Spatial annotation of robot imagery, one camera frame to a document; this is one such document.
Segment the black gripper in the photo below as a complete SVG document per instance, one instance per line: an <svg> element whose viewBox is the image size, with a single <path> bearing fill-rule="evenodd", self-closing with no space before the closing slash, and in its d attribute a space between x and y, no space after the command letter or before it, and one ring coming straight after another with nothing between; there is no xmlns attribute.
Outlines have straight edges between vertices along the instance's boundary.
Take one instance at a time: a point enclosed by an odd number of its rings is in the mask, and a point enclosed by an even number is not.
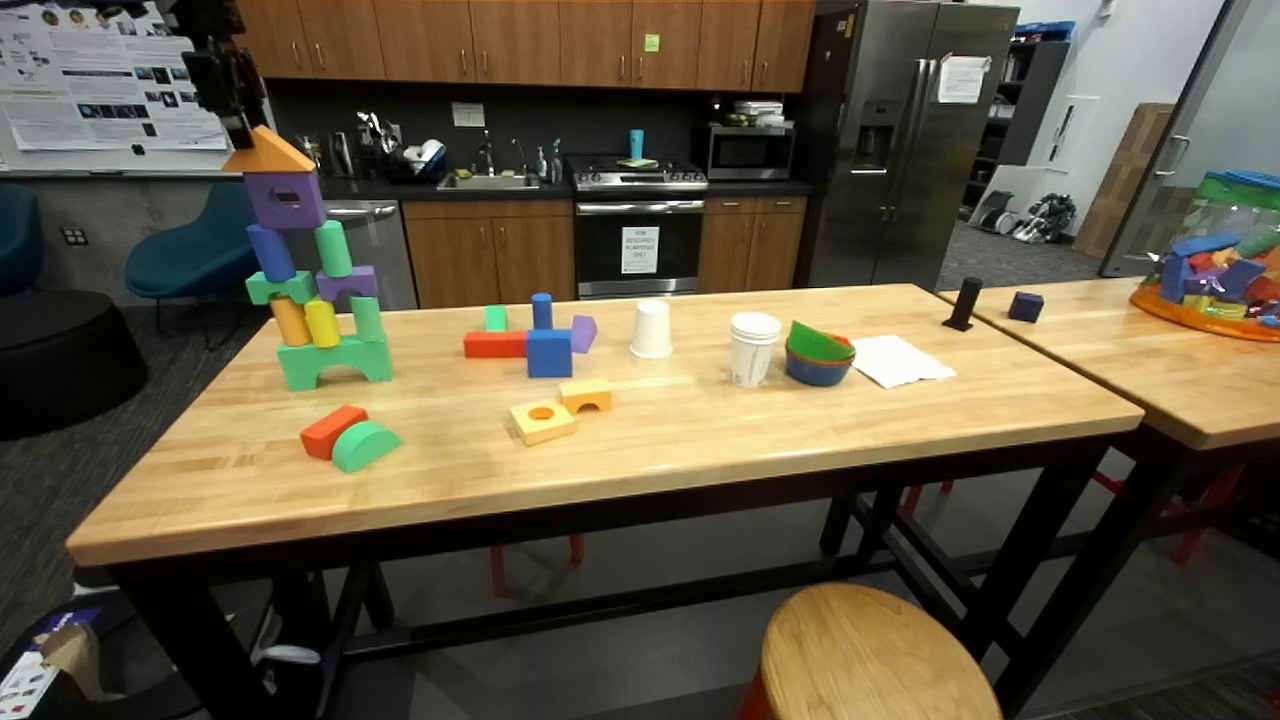
<svg viewBox="0 0 1280 720"><path fill-rule="evenodd" d="M198 101L230 117L226 128L238 148L253 148L253 122L266 117L266 86L253 58L238 45L246 16L238 0L172 0L177 31L193 41L186 68Z"/></svg>

